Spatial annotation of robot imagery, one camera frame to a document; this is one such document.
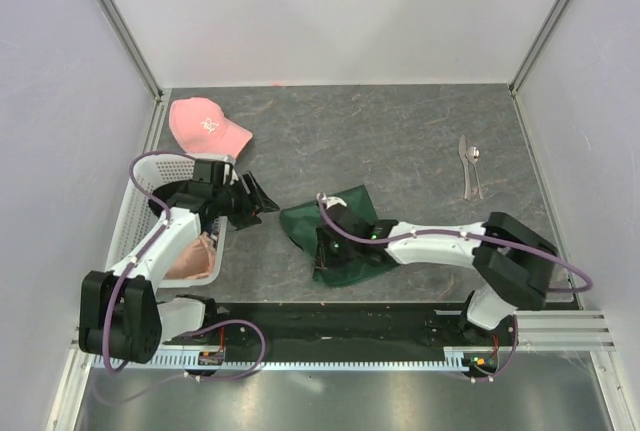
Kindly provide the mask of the dark green cloth napkin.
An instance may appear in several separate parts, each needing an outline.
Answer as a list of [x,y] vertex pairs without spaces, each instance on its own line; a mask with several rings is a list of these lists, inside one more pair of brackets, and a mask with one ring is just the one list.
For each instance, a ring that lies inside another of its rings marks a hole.
[[355,268],[347,267],[344,270],[320,270],[316,267],[314,265],[317,249],[316,227],[321,223],[321,216],[315,201],[309,201],[281,211],[279,222],[290,241],[313,258],[313,280],[328,287],[354,285],[387,273],[397,267],[397,264],[394,267],[382,269],[356,266]]

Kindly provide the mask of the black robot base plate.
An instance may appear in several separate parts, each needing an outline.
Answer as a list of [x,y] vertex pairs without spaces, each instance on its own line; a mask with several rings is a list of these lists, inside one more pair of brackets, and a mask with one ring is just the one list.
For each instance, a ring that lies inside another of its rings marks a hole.
[[514,319],[501,319],[490,331],[478,330],[463,317],[462,303],[219,303],[207,302],[203,326],[220,323],[219,330],[184,333],[169,342],[195,346],[221,344],[236,354],[257,344],[251,322],[264,333],[268,351],[280,359],[297,355],[302,347],[322,358],[344,349],[358,356],[398,346],[424,353],[445,347],[509,346]]

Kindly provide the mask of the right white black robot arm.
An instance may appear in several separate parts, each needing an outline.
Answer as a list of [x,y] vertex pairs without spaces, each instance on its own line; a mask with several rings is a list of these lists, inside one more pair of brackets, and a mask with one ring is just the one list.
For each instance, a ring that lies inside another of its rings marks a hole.
[[357,265],[393,269],[426,263],[477,272],[484,284],[466,298],[457,322],[469,344],[483,343],[515,312],[546,305],[557,249],[506,213],[437,227],[367,221],[342,203],[321,204],[319,210],[316,263],[334,278]]

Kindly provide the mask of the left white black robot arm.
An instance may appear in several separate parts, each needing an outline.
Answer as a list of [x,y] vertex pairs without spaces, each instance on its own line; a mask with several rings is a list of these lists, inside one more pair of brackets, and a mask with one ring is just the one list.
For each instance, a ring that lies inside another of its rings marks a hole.
[[160,345],[176,338],[215,340],[220,322],[212,300],[183,295],[159,302],[156,293],[179,256],[217,220],[241,230],[279,209],[228,155],[162,151],[130,164],[125,200],[157,220],[119,261],[89,272],[80,292],[78,345],[102,357],[111,373],[148,363]]

